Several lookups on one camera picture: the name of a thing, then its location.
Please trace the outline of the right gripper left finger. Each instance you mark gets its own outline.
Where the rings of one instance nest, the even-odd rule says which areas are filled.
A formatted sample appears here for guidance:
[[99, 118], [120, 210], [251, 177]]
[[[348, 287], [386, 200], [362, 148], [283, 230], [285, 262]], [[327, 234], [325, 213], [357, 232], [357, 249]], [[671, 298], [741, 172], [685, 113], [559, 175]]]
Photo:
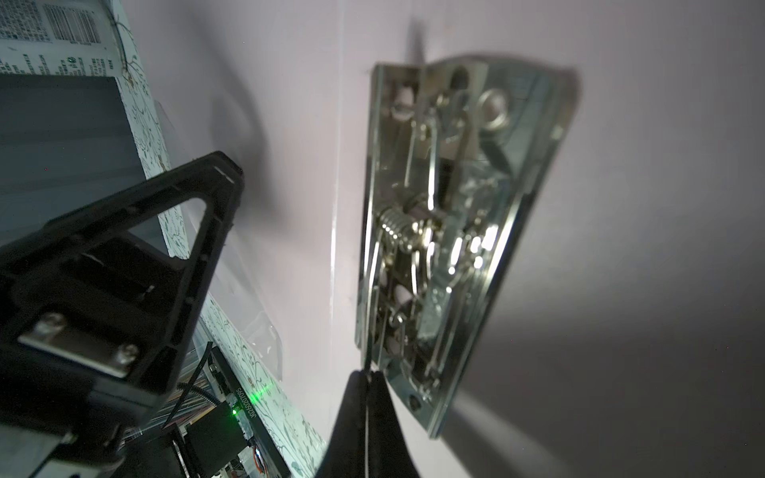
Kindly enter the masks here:
[[367, 475], [367, 392], [366, 374], [360, 370], [352, 372], [316, 478], [356, 478]]

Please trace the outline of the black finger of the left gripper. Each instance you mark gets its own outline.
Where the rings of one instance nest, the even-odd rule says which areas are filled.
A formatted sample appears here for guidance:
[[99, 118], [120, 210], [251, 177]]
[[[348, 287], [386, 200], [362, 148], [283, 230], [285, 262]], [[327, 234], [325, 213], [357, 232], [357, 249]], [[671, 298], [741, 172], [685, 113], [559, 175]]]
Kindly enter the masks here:
[[[133, 412], [175, 388], [244, 189], [215, 151], [55, 218], [1, 249], [1, 387]], [[187, 253], [141, 238], [198, 201]]]

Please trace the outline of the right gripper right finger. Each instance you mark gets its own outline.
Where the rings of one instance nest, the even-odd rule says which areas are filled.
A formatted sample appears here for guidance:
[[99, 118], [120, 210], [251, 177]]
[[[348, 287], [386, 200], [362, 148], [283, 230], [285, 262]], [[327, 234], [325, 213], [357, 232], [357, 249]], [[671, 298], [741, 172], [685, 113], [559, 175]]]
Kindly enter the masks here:
[[388, 384], [382, 372], [370, 375], [368, 389], [368, 476], [374, 478], [418, 478]]

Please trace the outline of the pink file folder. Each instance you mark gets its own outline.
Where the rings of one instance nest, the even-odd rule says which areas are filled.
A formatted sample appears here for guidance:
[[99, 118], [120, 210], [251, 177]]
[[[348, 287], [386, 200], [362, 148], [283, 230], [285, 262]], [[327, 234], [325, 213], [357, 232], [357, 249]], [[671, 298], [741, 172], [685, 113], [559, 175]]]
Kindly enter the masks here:
[[330, 437], [355, 344], [371, 73], [498, 54], [573, 72], [571, 127], [424, 477], [764, 473], [760, 1], [129, 1], [191, 157], [245, 172], [246, 271], [278, 382], [209, 320], [298, 476]]

